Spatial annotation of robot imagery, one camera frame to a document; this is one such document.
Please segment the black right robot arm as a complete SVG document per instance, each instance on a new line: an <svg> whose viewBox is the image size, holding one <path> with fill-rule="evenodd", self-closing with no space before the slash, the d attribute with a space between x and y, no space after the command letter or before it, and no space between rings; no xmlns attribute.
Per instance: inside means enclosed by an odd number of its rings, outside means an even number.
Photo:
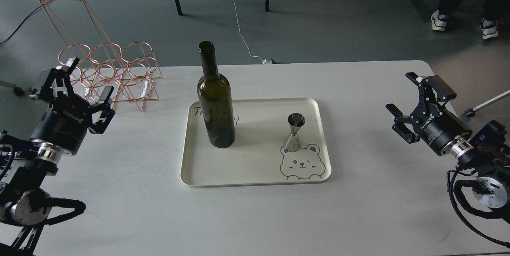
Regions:
<svg viewBox="0 0 510 256"><path fill-rule="evenodd" d="M394 104L386 109L393 115L392 129L407 143L424 141L438 156L451 154L457 166L447 173L447 192L458 218L470 230L498 245L509 243L476 229L461 213L483 219L509 222L509 146L506 129L497 121L488 122L473 134L457 116L446 109L457 94L438 75L406 77L418 88L417 107L404 115Z"/></svg>

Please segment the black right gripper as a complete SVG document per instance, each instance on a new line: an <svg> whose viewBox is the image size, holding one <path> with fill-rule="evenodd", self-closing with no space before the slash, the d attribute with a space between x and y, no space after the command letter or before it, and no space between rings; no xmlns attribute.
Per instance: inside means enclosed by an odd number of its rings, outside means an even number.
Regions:
<svg viewBox="0 0 510 256"><path fill-rule="evenodd" d="M444 156L449 153L446 147L456 137L470 138L472 129L445 109L448 101L457 98L457 93L439 75L421 78L414 72L408 72L406 77L419 91L418 106L412 116L403 115L394 104L385 106L394 116L392 129L403 140L412 144L422 139L436 155ZM413 124L414 132L406 124Z"/></svg>

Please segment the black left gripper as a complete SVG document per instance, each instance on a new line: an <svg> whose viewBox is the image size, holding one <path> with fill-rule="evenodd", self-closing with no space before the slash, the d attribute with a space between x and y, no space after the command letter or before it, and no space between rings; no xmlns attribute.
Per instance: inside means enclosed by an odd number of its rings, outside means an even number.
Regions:
<svg viewBox="0 0 510 256"><path fill-rule="evenodd" d="M70 74L79 58L70 58L65 65L43 70L36 84L29 89L33 100L52 101L38 127L31 133L30 141L40 146L49 143L65 149L69 154L77 154L87 129L91 134L103 134L115 116L111 108L113 86L104 87L96 104L74 94ZM95 123L92 115L100 112Z"/></svg>

